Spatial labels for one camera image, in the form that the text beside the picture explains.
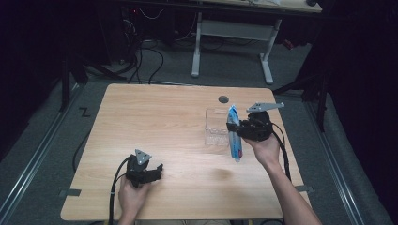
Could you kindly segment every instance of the desk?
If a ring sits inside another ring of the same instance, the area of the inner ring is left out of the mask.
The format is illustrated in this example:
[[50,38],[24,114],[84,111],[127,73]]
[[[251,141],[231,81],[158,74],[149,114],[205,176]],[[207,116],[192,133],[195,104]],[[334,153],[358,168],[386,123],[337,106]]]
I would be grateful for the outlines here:
[[[229,103],[220,103],[219,96],[229,97]],[[109,85],[70,186],[80,189],[80,196],[66,198],[61,217],[107,219],[116,170],[138,148],[152,155],[149,170],[164,165],[138,219],[281,218],[268,175],[248,144],[243,144],[239,163],[231,158],[229,146],[205,145],[207,109],[236,104],[244,119],[255,101],[275,102],[265,88]],[[268,113],[284,131],[279,111]],[[292,181],[300,186],[298,165],[285,136]],[[308,202],[307,194],[301,194]],[[116,195],[115,218],[119,217]]]
[[[279,10],[294,10],[301,12],[316,12],[320,13],[322,8],[316,4],[314,7],[308,6],[305,1],[301,0],[281,0],[280,4],[271,3],[267,0],[203,0],[203,2],[219,3],[219,4],[230,4],[241,7],[252,7],[252,8],[274,8]],[[272,46],[275,38],[278,35],[282,20],[277,19],[274,25],[255,25],[246,24],[239,22],[219,22],[213,20],[202,20],[202,13],[198,13],[198,20],[196,25],[196,44],[195,51],[193,53],[192,61],[192,72],[193,77],[199,76],[200,68],[200,41],[202,35],[219,36],[227,38],[245,38],[262,40],[267,43],[264,52],[261,53],[260,62],[263,68],[264,77],[267,84],[273,84],[271,71],[269,69],[268,58],[271,53]]]

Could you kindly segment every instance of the blue object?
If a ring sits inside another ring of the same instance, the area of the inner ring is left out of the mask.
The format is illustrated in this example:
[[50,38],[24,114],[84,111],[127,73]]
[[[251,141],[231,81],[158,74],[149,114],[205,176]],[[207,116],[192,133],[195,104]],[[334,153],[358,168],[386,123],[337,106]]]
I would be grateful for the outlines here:
[[[227,123],[236,124],[239,126],[239,117],[237,116],[237,108],[232,105],[228,111]],[[240,162],[242,157],[242,142],[240,137],[236,132],[229,131],[229,147],[231,148],[231,157],[235,159],[236,162]]]

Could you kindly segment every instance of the wire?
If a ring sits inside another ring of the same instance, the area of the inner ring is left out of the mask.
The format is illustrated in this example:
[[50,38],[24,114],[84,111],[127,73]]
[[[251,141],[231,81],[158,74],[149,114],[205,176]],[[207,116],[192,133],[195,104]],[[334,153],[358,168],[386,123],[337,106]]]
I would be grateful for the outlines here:
[[141,83],[141,80],[140,80],[140,76],[138,75],[138,70],[140,69],[142,62],[143,62],[143,50],[142,50],[142,48],[140,47],[140,63],[139,63],[138,66],[136,67],[134,73],[132,73],[132,75],[131,75],[131,77],[130,77],[128,83],[131,83],[132,78],[133,78],[135,75],[137,75],[138,83],[139,83],[139,84],[142,84],[142,83]]
[[119,177],[117,177],[116,181],[118,181],[124,175],[126,175],[126,173],[123,173],[123,174],[119,175]]
[[192,26],[191,26],[191,29],[190,29],[190,31],[188,32],[188,34],[185,36],[185,37],[182,37],[182,38],[180,38],[180,39],[176,39],[175,41],[179,41],[179,40],[183,40],[183,39],[186,39],[186,38],[192,38],[192,37],[194,37],[194,35],[192,35],[192,36],[190,36],[190,34],[192,33],[192,29],[193,29],[193,27],[195,26],[195,22],[196,22],[196,17],[197,17],[197,13],[195,13],[195,17],[193,18],[193,22],[192,22]]
[[76,167],[76,156],[77,156],[77,153],[79,152],[79,149],[83,146],[84,141],[88,138],[88,135],[90,134],[90,132],[91,132],[91,129],[88,130],[87,134],[84,136],[84,138],[80,142],[79,146],[76,148],[75,153],[73,154],[72,168],[73,168],[73,171],[75,173],[76,173],[76,170],[77,170],[77,167]]
[[283,134],[283,131],[282,131],[282,129],[278,126],[278,125],[276,125],[276,124],[274,124],[274,123],[272,123],[272,125],[273,126],[275,126],[275,127],[277,127],[278,128],[278,130],[282,133],[282,138],[283,138],[283,145],[285,145],[285,143],[284,143],[284,134]]
[[152,81],[153,76],[155,76],[155,74],[156,74],[156,73],[161,69],[161,67],[163,66],[164,58],[163,58],[163,55],[162,55],[160,52],[156,51],[156,50],[152,50],[152,49],[143,49],[143,50],[152,51],[152,52],[157,53],[158,55],[161,56],[161,65],[158,66],[158,68],[157,68],[157,69],[150,75],[150,77],[149,77],[148,84],[150,84],[151,81]]
[[124,19],[123,22],[128,23],[128,24],[129,24],[129,31],[130,31],[131,28],[132,28],[132,33],[135,34],[135,26],[134,26],[134,23],[132,23],[131,21],[129,21],[129,20],[127,20],[127,19]]
[[232,41],[232,40],[234,40],[234,39],[235,39],[235,38],[226,39],[226,40],[225,40],[225,43],[232,44],[232,45],[238,45],[238,46],[246,46],[246,45],[250,45],[250,44],[254,44],[254,43],[259,42],[259,40],[253,40],[253,39],[251,39],[251,40],[249,40],[249,41],[247,41],[247,42],[244,42],[244,43],[238,43],[238,42],[236,42],[236,41]]
[[213,49],[206,48],[206,47],[205,47],[204,45],[202,45],[202,44],[201,44],[201,48],[204,49],[204,50],[208,50],[208,51],[216,51],[216,50],[218,50],[219,48],[221,48],[221,47],[224,45],[224,43],[225,43],[224,38],[221,38],[221,43],[220,43],[220,45],[217,46],[216,48],[213,48]]
[[140,9],[141,13],[143,13],[143,15],[144,15],[145,17],[147,17],[149,20],[156,20],[156,19],[158,19],[158,18],[160,17],[161,13],[164,11],[164,9],[162,9],[162,10],[159,11],[159,13],[158,13],[158,15],[157,15],[156,17],[149,17],[149,16],[146,16],[146,14],[143,12],[143,10],[142,10],[140,7],[138,7],[138,9]]
[[289,178],[289,180],[292,181],[292,177],[290,176],[290,169],[289,169],[289,158],[287,157],[286,148],[284,146],[284,138],[283,138],[283,142],[282,142],[281,139],[279,138],[278,134],[276,134],[275,131],[272,131],[272,133],[275,135],[276,139],[278,140],[279,146],[282,149],[284,173],[286,174],[287,178]]
[[[135,56],[135,51],[139,48],[137,45],[141,45],[141,43],[142,42],[137,41],[136,44],[131,44],[129,46],[128,55],[127,55],[127,58],[131,58],[129,64],[126,67],[120,69],[119,71],[115,71],[115,72],[112,72],[112,73],[114,73],[115,75],[120,75],[120,74],[123,74],[125,72],[128,72],[128,71],[132,70],[137,65],[137,57]],[[93,69],[95,69],[96,71],[99,71],[99,73],[94,71],[94,70],[92,70],[89,67],[85,67],[85,71],[90,73],[90,74],[93,74],[95,76],[103,76],[103,75],[105,75],[104,71],[100,71],[100,70],[98,70],[95,67],[93,67]]]
[[117,172],[115,174],[114,182],[112,183],[111,187],[111,196],[109,198],[109,224],[114,224],[114,201],[115,201],[115,189],[116,189],[116,182],[121,177],[119,175],[120,170],[122,169],[123,165],[128,161],[131,160],[131,156],[126,157],[123,162],[120,164],[119,168],[117,168]]

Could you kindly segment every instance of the hand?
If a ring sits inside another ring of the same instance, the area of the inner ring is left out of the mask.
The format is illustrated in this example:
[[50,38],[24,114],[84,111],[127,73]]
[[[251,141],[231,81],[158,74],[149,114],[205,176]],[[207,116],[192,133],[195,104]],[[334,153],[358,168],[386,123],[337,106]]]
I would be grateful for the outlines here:
[[248,139],[243,140],[252,146],[255,157],[268,172],[274,167],[281,167],[279,164],[280,146],[278,140],[273,134],[271,134],[268,139],[262,142]]
[[122,215],[119,225],[132,224],[138,212],[144,206],[149,184],[143,184],[141,188],[134,187],[126,176],[120,178],[119,202],[122,208]]

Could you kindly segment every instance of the transparent box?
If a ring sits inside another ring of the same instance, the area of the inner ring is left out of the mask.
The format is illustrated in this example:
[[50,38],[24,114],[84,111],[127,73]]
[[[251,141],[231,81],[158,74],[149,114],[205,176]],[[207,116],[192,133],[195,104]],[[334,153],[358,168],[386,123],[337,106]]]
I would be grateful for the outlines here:
[[205,144],[228,145],[227,109],[206,109]]

